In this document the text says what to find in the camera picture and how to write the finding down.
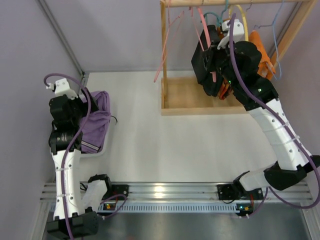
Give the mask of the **pink plastic hanger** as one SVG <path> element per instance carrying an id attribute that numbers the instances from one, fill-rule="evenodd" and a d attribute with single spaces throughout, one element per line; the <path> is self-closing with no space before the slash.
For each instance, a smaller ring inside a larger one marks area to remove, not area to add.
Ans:
<path id="1" fill-rule="evenodd" d="M 191 18 L 192 18 L 192 21 L 193 21 L 193 25 L 194 25 L 194 28 L 195 28 L 195 32 L 196 32 L 196 35 L 198 37 L 198 42 L 200 44 L 200 47 L 201 47 L 201 50 L 202 52 L 205 51 L 205 48 L 204 48 L 204 45 L 202 43 L 202 40 L 201 40 L 201 35 L 199 34 L 199 31 L 197 29 L 197 24 L 195 22 L 195 18 L 194 18 L 194 8 L 192 6 L 189 6 L 188 7 L 188 10 L 190 11 L 190 14 L 191 14 Z M 203 11 L 202 9 L 197 6 L 196 7 L 197 11 L 198 11 L 198 14 L 200 16 L 200 22 L 202 23 L 202 26 L 203 26 L 203 32 L 204 32 L 204 37 L 205 37 L 205 40 L 206 40 L 206 44 L 207 44 L 207 49 L 210 47 L 211 45 L 211 39 L 210 39 L 210 34 L 209 34 L 209 30 L 208 30 L 208 26 L 207 26 L 207 22 L 205 20 L 205 16 L 203 14 Z"/>

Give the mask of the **orange patterned trousers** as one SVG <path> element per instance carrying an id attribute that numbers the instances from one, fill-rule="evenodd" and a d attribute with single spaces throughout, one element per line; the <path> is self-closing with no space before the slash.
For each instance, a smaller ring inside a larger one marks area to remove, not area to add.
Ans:
<path id="1" fill-rule="evenodd" d="M 225 100 L 229 95 L 233 93 L 233 89 L 230 85 L 230 82 L 224 79 L 218 91 L 218 98 L 220 100 Z"/>

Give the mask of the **bright orange trousers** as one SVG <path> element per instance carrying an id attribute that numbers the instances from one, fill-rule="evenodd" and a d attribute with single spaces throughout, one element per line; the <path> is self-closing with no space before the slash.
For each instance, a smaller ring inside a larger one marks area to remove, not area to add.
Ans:
<path id="1" fill-rule="evenodd" d="M 258 64 L 257 73 L 261 77 L 266 78 L 270 81 L 276 74 L 276 70 L 265 50 L 264 44 L 259 33 L 256 30 L 253 30 L 248 36 L 248 40 L 249 42 L 253 43 L 257 47 L 257 50 L 261 53 L 261 59 Z"/>

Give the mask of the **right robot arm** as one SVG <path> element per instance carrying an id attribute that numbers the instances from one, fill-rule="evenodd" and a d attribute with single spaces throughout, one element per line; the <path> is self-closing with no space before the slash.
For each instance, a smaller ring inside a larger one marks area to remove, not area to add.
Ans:
<path id="1" fill-rule="evenodd" d="M 205 69 L 217 72 L 230 84 L 235 98 L 257 122 L 276 156 L 265 168 L 247 171 L 233 185 L 238 191 L 260 188 L 282 191 L 290 188 L 310 172 L 320 178 L 320 157 L 312 155 L 302 144 L 287 119 L 273 84 L 258 74 L 262 54 L 248 41 L 228 40 L 225 45 L 211 43 L 203 53 Z"/>

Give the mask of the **aluminium mounting rail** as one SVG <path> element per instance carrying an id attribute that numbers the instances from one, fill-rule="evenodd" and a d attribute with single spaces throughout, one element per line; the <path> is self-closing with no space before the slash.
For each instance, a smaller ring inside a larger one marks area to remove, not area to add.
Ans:
<path id="1" fill-rule="evenodd" d="M 228 182 L 114 182 L 111 194 L 124 194 L 131 202 L 218 202 L 218 189 Z M 302 181 L 283 191 L 274 190 L 279 197 L 291 203 L 313 200 L 306 182 Z M 56 184 L 46 183 L 40 194 L 41 202 L 55 202 Z"/>

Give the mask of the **yellow plastic hanger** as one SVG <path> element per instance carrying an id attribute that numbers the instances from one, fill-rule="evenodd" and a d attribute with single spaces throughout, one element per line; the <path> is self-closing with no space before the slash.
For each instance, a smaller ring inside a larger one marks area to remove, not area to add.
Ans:
<path id="1" fill-rule="evenodd" d="M 237 7 L 240 11 L 240 14 L 242 17 L 242 22 L 243 22 L 243 28 L 244 28 L 244 40 L 248 42 L 249 41 L 249 33 L 248 33 L 248 24 L 247 24 L 246 13 L 239 4 L 229 5 L 227 9 L 228 9 L 228 15 L 230 18 L 233 13 L 234 7 Z"/>

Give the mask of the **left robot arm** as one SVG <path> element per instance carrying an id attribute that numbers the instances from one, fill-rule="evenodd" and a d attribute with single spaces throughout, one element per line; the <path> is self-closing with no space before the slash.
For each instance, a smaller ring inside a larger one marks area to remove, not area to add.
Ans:
<path id="1" fill-rule="evenodd" d="M 107 174 L 89 178 L 81 194 L 79 164 L 82 155 L 80 121 L 89 110 L 79 97 L 56 96 L 49 101 L 53 117 L 49 147 L 55 167 L 56 202 L 53 220 L 47 232 L 59 240 L 96 235 L 99 229 L 98 207 L 112 192 Z"/>

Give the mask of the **pink wire hanger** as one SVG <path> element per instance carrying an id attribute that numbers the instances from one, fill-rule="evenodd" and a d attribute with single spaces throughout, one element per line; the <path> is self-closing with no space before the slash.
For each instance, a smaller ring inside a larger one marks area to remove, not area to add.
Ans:
<path id="1" fill-rule="evenodd" d="M 160 1 L 160 13 L 161 13 L 161 35 L 162 35 L 162 50 L 161 50 L 161 62 L 154 75 L 153 82 L 156 83 L 160 72 L 165 77 L 167 74 L 167 58 L 169 50 L 173 47 L 173 43 L 180 29 L 181 23 L 185 16 L 185 11 L 181 11 L 178 16 L 171 20 L 170 7 L 171 0 Z"/>

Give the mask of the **wooden clothes rack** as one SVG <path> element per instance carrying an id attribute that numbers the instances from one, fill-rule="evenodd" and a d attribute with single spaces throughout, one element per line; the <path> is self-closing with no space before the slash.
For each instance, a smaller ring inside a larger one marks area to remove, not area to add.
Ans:
<path id="1" fill-rule="evenodd" d="M 172 0 L 170 8 L 176 7 L 203 7 L 203 6 L 230 6 L 249 4 L 248 0 Z M 315 0 L 295 1 L 294 11 L 283 28 L 282 35 L 277 41 L 279 61 L 286 54 L 289 46 L 302 28 L 305 20 L 316 5 Z M 276 53 L 273 52 L 271 63 L 276 63 Z M 205 94 L 201 86 L 196 83 L 194 76 L 168 77 L 161 79 L 161 114 L 163 116 L 182 115 L 232 115 L 244 114 L 245 109 L 230 96 L 226 100 Z"/>

